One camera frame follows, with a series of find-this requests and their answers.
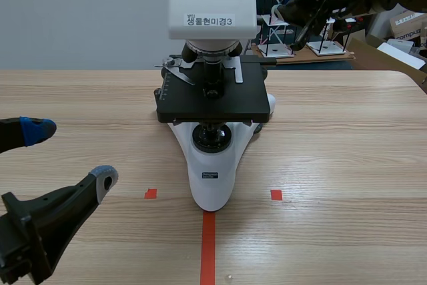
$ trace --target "gray wall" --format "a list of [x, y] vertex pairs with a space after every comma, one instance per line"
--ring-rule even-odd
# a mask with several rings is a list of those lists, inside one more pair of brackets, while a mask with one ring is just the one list
[[0, 69], [153, 69], [167, 0], [0, 0]]

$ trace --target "red tape line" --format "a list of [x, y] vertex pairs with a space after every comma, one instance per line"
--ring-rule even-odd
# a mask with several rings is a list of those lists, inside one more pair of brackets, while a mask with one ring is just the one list
[[215, 285], [215, 213], [203, 212], [200, 285]]
[[157, 189], [149, 188], [144, 195], [144, 200], [155, 200], [157, 198]]

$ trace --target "brown desk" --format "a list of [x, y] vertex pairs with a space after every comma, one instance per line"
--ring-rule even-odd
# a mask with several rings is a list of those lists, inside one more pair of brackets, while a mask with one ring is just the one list
[[[160, 85], [152, 71], [0, 71], [0, 118], [58, 125], [0, 156], [0, 194], [34, 198], [100, 164], [120, 174], [46, 284], [199, 284], [202, 212], [156, 121]], [[426, 94], [393, 71], [272, 71], [267, 85], [276, 112], [216, 214], [216, 284], [427, 284]]]

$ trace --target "black microscope stage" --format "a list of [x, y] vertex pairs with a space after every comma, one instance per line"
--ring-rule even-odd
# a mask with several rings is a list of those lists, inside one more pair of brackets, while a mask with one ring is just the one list
[[270, 105], [261, 64], [253, 62], [257, 60], [241, 56], [243, 83], [236, 83], [234, 69], [225, 69], [224, 96], [218, 99], [208, 99], [203, 92], [203, 63], [195, 63], [191, 69], [179, 69], [195, 85], [163, 69], [163, 86], [156, 97], [159, 122], [268, 122]]

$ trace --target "red tape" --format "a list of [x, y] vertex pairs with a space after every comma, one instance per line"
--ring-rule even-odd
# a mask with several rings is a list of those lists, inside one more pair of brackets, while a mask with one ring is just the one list
[[215, 285], [215, 213], [203, 212], [200, 285]]
[[157, 189], [149, 188], [144, 195], [144, 200], [155, 200], [157, 198]]
[[272, 200], [283, 200], [281, 190], [272, 190]]

